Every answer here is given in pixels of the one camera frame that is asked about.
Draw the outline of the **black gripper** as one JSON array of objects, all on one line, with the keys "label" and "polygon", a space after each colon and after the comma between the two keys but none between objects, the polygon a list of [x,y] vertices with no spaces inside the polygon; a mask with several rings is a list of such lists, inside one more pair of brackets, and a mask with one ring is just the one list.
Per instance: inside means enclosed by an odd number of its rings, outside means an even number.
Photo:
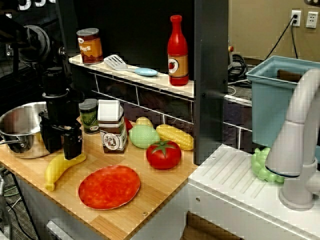
[{"label": "black gripper", "polygon": [[83,135],[79,102],[71,98],[45,98],[46,112],[41,117],[40,133],[45,148],[49,153],[60,150],[63,146],[64,157],[72,160],[82,153]]}]

